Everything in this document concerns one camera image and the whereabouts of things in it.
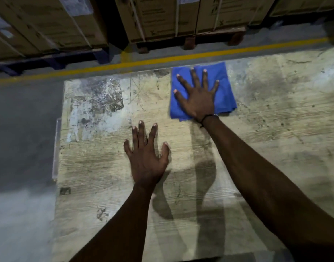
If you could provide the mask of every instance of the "wooden pallet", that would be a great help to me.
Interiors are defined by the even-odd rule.
[[[52,67],[54,70],[62,70],[66,65],[75,62],[97,60],[99,64],[110,62],[108,48],[95,48],[72,52],[60,52],[43,57],[29,59],[1,61],[0,70],[10,76],[19,76],[24,70]]]
[[[176,37],[172,39],[151,42],[141,42],[137,43],[136,46],[140,54],[149,53],[150,50],[154,49],[174,46],[182,46],[184,50],[191,50],[194,49],[197,44],[202,43],[227,42],[229,46],[236,46],[242,42],[245,32],[246,27],[242,26],[219,31],[212,31],[199,35]]]

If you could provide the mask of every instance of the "black wrist band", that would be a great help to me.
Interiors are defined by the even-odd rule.
[[[205,115],[204,117],[203,117],[203,119],[201,120],[201,128],[204,128],[204,125],[203,125],[203,121],[205,120],[205,118],[207,118],[207,117],[217,117],[218,118],[218,115],[217,114],[208,114],[208,115]]]

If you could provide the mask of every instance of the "yellow stripe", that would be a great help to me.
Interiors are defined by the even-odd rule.
[[[316,43],[324,43],[324,42],[327,42],[328,40],[329,40],[328,38],[308,39],[308,40],[292,41],[292,42],[287,42],[287,43],[264,45],[264,46],[258,46],[258,47],[237,48],[237,49],[230,49],[230,50],[224,50],[224,51],[204,52],[204,53],[198,53],[198,54],[181,55],[181,56],[165,57],[165,58],[159,58],[159,59],[134,61],[134,62],[122,62],[118,64],[101,65],[101,66],[84,68],[84,69],[61,70],[61,71],[55,71],[55,72],[45,73],[45,74],[34,74],[34,75],[24,75],[24,76],[18,76],[18,77],[4,78],[4,79],[0,79],[0,84],[10,83],[10,82],[46,79],[46,78],[75,75],[75,74],[82,74],[82,73],[99,72],[99,71],[105,71],[105,70],[117,70],[117,69],[131,68],[131,67],[136,67],[136,66],[167,63],[167,62],[173,62],[173,61],[185,61],[185,60],[201,59],[201,58],[206,58],[206,57],[216,57],[216,56],[231,55],[231,54],[246,53],[246,52],[257,52],[257,51],[262,51],[266,49],[278,49],[278,48],[286,48],[286,47],[312,45]]]

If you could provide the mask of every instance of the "right hand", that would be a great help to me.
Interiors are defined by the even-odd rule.
[[[219,86],[219,80],[215,82],[214,87],[209,91],[207,70],[204,69],[202,72],[202,86],[195,69],[192,68],[190,72],[194,87],[189,85],[181,75],[177,74],[177,79],[186,89],[189,99],[186,100],[177,89],[174,90],[174,95],[182,109],[200,123],[206,115],[214,114],[213,101]]]

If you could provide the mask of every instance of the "folded cloth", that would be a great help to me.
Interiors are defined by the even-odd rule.
[[[214,113],[229,113],[232,112],[237,106],[236,101],[231,90],[228,75],[226,73],[225,62],[217,63],[208,66],[195,66],[196,74],[200,81],[202,81],[202,71],[207,69],[208,72],[208,89],[211,90],[216,80],[219,80],[219,87],[214,97]],[[191,86],[192,77],[190,69],[188,67],[174,67],[172,69],[172,87],[171,87],[171,99],[170,99],[170,117],[178,118],[180,121],[191,119],[182,108],[180,107],[177,99],[174,96],[174,89],[177,89],[182,93],[183,97],[189,98],[186,89],[177,79],[177,74],[180,74]]]

